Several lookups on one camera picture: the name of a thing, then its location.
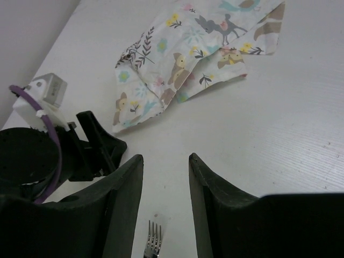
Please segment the fork with green handle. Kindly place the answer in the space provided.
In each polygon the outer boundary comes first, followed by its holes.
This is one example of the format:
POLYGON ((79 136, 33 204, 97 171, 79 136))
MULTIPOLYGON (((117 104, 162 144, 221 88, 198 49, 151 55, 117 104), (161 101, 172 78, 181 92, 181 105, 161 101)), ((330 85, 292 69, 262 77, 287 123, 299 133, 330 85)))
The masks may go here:
POLYGON ((158 258, 162 245, 162 227, 161 225, 149 221, 148 236, 146 240, 144 258, 158 258))

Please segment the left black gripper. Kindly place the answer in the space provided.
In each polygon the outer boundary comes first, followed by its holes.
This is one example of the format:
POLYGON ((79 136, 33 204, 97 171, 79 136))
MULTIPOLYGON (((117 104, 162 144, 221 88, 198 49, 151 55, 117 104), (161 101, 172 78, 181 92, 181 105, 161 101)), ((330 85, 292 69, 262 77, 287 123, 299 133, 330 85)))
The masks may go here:
POLYGON ((50 184, 62 158, 57 182, 94 179, 93 172, 114 172, 127 150, 127 143, 109 134, 91 111, 76 115, 88 139, 80 140, 76 124, 70 130, 56 127, 61 150, 46 132, 14 127, 1 131, 1 194, 35 199, 50 184))

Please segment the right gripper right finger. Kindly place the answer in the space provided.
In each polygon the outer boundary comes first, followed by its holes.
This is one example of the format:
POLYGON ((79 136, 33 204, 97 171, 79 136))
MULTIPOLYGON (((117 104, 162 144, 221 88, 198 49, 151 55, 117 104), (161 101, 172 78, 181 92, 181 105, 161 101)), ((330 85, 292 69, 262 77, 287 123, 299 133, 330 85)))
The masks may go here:
POLYGON ((189 156, 198 257, 343 257, 343 194, 253 196, 189 156))

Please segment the patterned cloth placemat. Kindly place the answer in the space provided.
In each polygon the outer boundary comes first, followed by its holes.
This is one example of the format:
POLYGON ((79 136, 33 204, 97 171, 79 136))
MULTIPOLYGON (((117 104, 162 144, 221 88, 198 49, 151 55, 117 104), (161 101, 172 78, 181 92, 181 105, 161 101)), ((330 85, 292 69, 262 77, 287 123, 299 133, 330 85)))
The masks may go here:
POLYGON ((285 1, 174 1, 120 56, 114 133, 220 82, 245 77, 243 55, 275 52, 285 1))

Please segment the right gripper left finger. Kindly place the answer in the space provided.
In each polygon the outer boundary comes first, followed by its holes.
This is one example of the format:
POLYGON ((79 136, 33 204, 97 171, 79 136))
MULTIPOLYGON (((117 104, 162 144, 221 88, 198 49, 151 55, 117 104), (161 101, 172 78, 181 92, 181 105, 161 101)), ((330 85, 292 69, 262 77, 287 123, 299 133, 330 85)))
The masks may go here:
POLYGON ((1 257, 130 257, 143 171, 137 154, 59 202, 1 195, 1 257))

